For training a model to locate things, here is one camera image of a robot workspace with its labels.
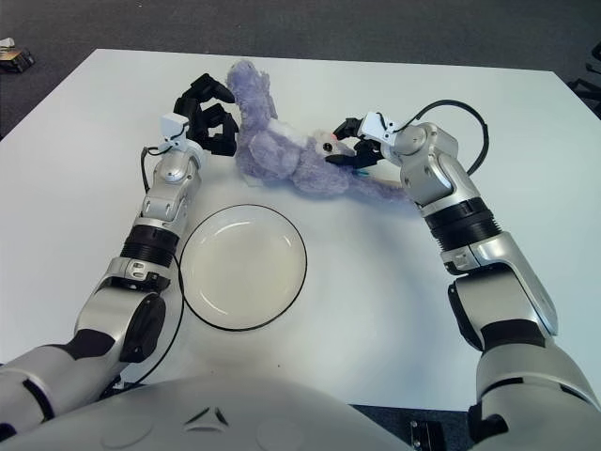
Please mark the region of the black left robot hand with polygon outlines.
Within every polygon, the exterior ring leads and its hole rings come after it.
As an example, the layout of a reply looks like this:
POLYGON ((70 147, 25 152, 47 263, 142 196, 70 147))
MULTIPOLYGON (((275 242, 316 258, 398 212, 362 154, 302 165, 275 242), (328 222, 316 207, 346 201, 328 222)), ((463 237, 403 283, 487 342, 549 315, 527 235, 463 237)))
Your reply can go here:
POLYGON ((177 98, 173 112, 189 120, 188 139, 213 155, 233 157, 239 126, 224 103, 235 103, 233 93, 204 73, 177 98))

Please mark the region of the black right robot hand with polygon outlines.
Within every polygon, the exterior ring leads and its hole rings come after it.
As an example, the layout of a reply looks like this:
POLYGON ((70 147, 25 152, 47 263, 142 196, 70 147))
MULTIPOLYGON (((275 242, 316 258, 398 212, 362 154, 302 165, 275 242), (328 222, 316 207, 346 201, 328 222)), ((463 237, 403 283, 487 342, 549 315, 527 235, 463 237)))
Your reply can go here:
POLYGON ((333 135, 338 142, 347 138, 358 138, 359 141, 353 147, 354 153, 352 155, 332 154, 325 157, 326 162, 338 166, 349 166, 353 169, 362 169, 373 166, 383 159, 380 143, 359 135, 361 124, 360 119, 349 117, 333 131, 333 135))

